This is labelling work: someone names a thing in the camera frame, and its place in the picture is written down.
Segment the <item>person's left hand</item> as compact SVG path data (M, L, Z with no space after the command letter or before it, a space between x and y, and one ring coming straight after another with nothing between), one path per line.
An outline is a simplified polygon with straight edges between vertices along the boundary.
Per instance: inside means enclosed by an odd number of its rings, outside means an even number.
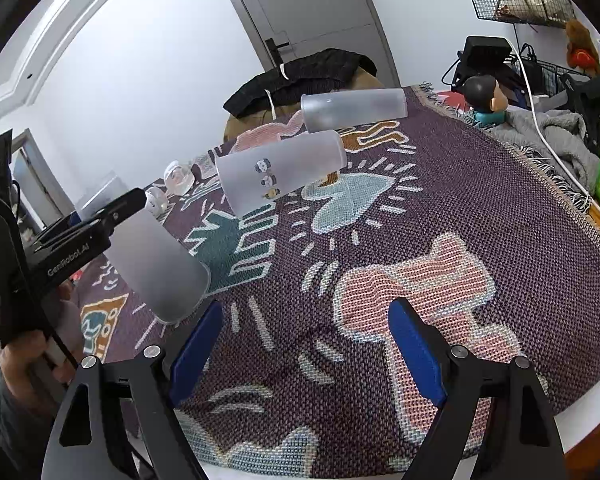
M72 290L71 281L64 281L57 289L62 300L71 299ZM42 358L46 349L47 340L44 334L40 330L35 330L15 339L0 353L0 367L7 389L15 399L29 408L41 404L42 398L35 391L28 375L28 368ZM66 361L61 366L56 366L52 370L52 375L61 384L68 384L75 370L73 365Z

